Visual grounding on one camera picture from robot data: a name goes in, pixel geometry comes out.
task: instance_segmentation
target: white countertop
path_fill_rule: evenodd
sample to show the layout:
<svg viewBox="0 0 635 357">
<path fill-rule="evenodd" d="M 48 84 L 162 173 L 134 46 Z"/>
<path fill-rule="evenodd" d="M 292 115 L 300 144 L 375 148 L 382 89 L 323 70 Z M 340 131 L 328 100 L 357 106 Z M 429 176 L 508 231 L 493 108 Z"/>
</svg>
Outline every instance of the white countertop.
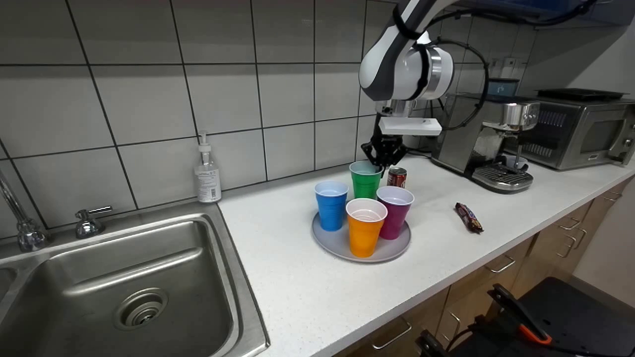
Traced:
<svg viewBox="0 0 635 357">
<path fill-rule="evenodd" d="M 331 356 L 635 172 L 635 163 L 567 172 L 534 164 L 533 185 L 504 195 L 425 158 L 399 165 L 416 197 L 406 219 L 412 241 L 382 264 L 342 260 L 312 237 L 313 187 L 340 180 L 351 198 L 348 166 L 227 192 L 220 207 L 271 339 L 259 357 Z M 474 212 L 484 233 L 467 231 L 456 202 Z"/>
</svg>

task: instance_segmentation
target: red cup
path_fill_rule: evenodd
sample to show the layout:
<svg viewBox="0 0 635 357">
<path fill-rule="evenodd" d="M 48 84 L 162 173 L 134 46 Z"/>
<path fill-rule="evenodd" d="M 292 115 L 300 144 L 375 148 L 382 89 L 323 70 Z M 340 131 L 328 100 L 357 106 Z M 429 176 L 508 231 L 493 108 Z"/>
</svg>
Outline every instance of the red cup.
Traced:
<svg viewBox="0 0 635 357">
<path fill-rule="evenodd" d="M 415 201 L 415 196 L 401 187 L 385 186 L 377 190 L 377 200 L 388 209 L 388 216 L 384 220 L 379 236 L 388 240 L 397 239 L 410 206 Z"/>
</svg>

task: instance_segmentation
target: round tray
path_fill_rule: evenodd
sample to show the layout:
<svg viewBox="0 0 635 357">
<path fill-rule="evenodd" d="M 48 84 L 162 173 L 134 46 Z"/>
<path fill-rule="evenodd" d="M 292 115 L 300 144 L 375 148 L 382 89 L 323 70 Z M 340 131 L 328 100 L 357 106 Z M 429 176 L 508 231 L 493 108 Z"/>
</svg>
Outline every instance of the round tray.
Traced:
<svg viewBox="0 0 635 357">
<path fill-rule="evenodd" d="M 319 225 L 319 214 L 313 217 L 312 228 L 313 238 L 327 252 L 337 255 L 340 258 L 361 263 L 379 263 L 395 259 L 408 249 L 410 245 L 410 226 L 407 222 L 403 224 L 399 237 L 393 240 L 379 238 L 375 253 L 368 258 L 359 258 L 351 253 L 349 248 L 349 224 L 344 220 L 342 228 L 335 232 L 327 232 Z"/>
</svg>

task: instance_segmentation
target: stainless steel sink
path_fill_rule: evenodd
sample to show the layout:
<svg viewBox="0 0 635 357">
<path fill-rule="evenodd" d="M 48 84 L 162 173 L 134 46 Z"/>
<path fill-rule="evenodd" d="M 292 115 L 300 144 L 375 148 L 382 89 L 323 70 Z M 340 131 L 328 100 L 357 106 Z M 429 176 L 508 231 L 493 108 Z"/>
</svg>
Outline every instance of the stainless steel sink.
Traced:
<svg viewBox="0 0 635 357">
<path fill-rule="evenodd" d="M 0 259 L 2 356 L 254 356 L 264 324 L 217 205 Z"/>
</svg>

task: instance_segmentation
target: candy wrapper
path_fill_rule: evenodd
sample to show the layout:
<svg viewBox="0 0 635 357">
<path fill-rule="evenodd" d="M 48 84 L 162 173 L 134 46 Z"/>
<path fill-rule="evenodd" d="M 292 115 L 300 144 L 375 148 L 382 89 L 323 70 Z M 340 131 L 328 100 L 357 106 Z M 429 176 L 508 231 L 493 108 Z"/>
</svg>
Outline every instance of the candy wrapper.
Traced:
<svg viewBox="0 0 635 357">
<path fill-rule="evenodd" d="M 463 223 L 470 230 L 470 232 L 483 232 L 483 226 L 481 226 L 481 223 L 478 221 L 478 219 L 476 219 L 474 213 L 472 213 L 472 211 L 467 206 L 465 206 L 463 203 L 457 202 L 454 208 L 456 209 L 458 216 L 461 217 L 461 220 L 463 220 Z"/>
</svg>

